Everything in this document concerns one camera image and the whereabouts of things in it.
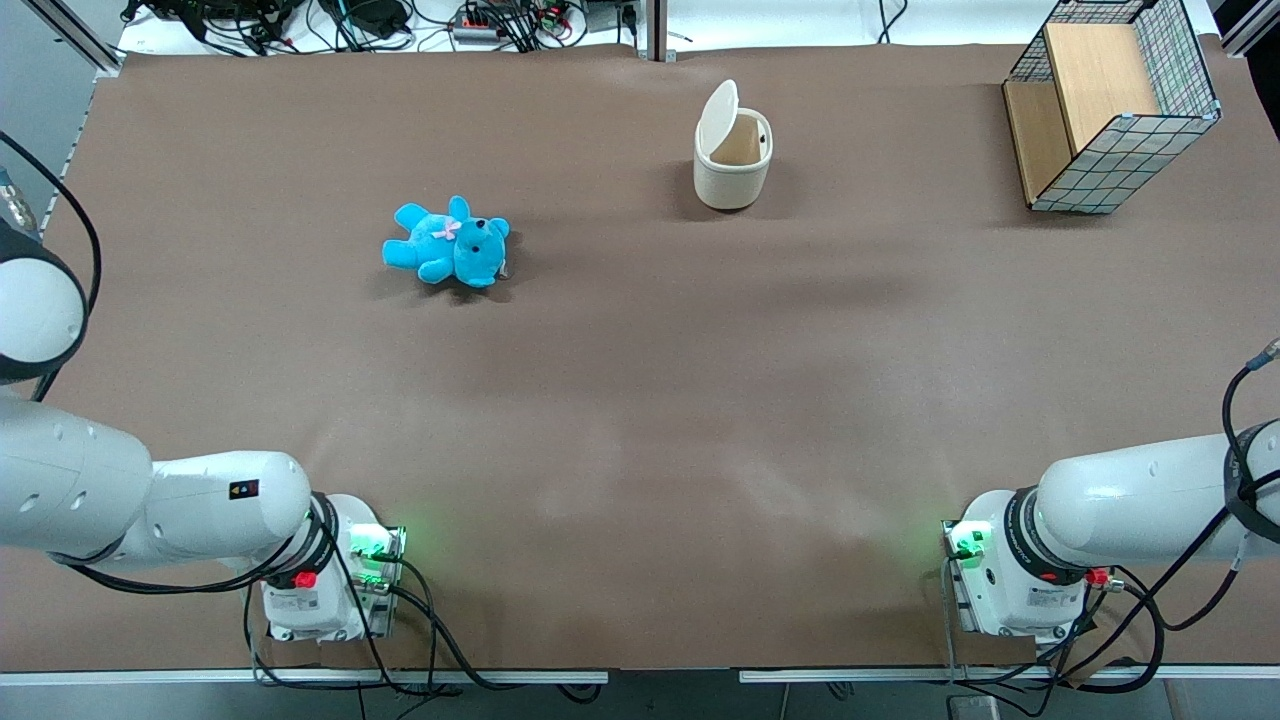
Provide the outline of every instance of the power strip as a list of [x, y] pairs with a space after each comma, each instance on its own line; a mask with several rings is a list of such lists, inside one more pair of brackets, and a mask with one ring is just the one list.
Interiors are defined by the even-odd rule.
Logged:
[[498, 28], [479, 14], [468, 14], [466, 8], [467, 4], [463, 4], [458, 8], [457, 14], [453, 15], [453, 40], [458, 42], [497, 45], [502, 40], [498, 37]]

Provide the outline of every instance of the wooden board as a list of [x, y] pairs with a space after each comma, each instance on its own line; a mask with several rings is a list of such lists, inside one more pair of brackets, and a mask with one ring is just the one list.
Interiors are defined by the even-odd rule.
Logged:
[[1030, 205], [1071, 161], [1062, 106], [1051, 82], [1006, 82], [1004, 88], [1023, 195]]
[[1044, 44], [1073, 155], [1121, 113], [1160, 114], [1133, 26], [1048, 23]]

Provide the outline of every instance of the metal frame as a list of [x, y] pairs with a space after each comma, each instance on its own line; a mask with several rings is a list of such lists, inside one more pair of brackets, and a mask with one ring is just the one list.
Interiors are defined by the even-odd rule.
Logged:
[[[989, 680], [1012, 667], [817, 667], [810, 670], [739, 670], [737, 682], [758, 683], [946, 683], [948, 680]], [[1105, 667], [1093, 680], [1132, 680], [1142, 667]], [[1048, 678], [1048, 667], [1030, 667], [1023, 678]], [[1276, 665], [1161, 665], [1156, 678], [1165, 680], [1280, 680]]]
[[1262, 0], [1222, 33], [1222, 49], [1233, 58], [1243, 58], [1276, 24], [1280, 24], [1280, 0]]
[[644, 59], [657, 63], [675, 63], [676, 51], [667, 46], [667, 0], [644, 0], [645, 40]]
[[[376, 683], [378, 670], [326, 670], [293, 669], [274, 670], [282, 680], [293, 683]], [[393, 671], [390, 676], [399, 684], [425, 684], [426, 671]], [[607, 670], [485, 670], [480, 676], [494, 683], [522, 685], [604, 685], [609, 682]], [[436, 670], [436, 684], [470, 684], [466, 674], [456, 670]], [[119, 685], [154, 683], [252, 683], [253, 671], [228, 670], [119, 670], [92, 673], [3, 673], [0, 688], [51, 687], [51, 685]]]
[[63, 0], [22, 0], [81, 58], [108, 74], [120, 72], [120, 58]]

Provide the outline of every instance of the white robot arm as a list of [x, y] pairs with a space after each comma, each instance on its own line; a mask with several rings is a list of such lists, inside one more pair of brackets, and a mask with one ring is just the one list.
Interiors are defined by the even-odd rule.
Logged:
[[[1275, 357], [1277, 343], [1248, 372]], [[1254, 477], [1280, 470], [1280, 420], [1239, 442]], [[1114, 565], [1171, 562], [1219, 514], [1196, 559], [1280, 553], [1280, 483], [1243, 501], [1240, 477], [1224, 433], [1060, 460], [1038, 486], [980, 495], [961, 520], [945, 523], [961, 625], [1059, 642], [1082, 614], [1087, 577], [1097, 584]]]
[[355, 497], [312, 493], [283, 452], [152, 462], [128, 433], [0, 388], [0, 544], [108, 587], [132, 587], [119, 571], [221, 560], [256, 570], [276, 639], [358, 639], [366, 621], [374, 637], [390, 630], [399, 565], [370, 556], [398, 557], [403, 530]]

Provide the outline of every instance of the table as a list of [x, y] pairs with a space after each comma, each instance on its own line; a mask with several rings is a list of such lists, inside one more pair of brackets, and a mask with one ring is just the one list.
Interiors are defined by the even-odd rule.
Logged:
[[[110, 240], [51, 401], [157, 457], [284, 450], [369, 500], [410, 525], [483, 667], [936, 667], [941, 520], [1059, 457], [1213, 432], [1274, 334], [1280, 156], [1207, 42], [1222, 124], [1107, 218], [1023, 208], [998, 88], [1016, 46], [132, 58], [68, 177]], [[719, 215], [689, 133], [730, 76], [777, 155]], [[433, 77], [489, 91], [442, 102]], [[352, 128], [376, 129], [338, 142]], [[452, 192], [518, 233], [486, 297], [378, 258], [396, 206]], [[55, 213], [83, 266], [76, 232]], [[244, 665], [234, 597], [0, 562], [23, 578], [0, 589], [22, 618], [6, 671]], [[1171, 662], [1276, 662], [1276, 566], [1251, 570]], [[1171, 585], [1169, 612], [1219, 573]], [[420, 665], [401, 630], [388, 661]], [[963, 639], [965, 662], [1028, 651]]]

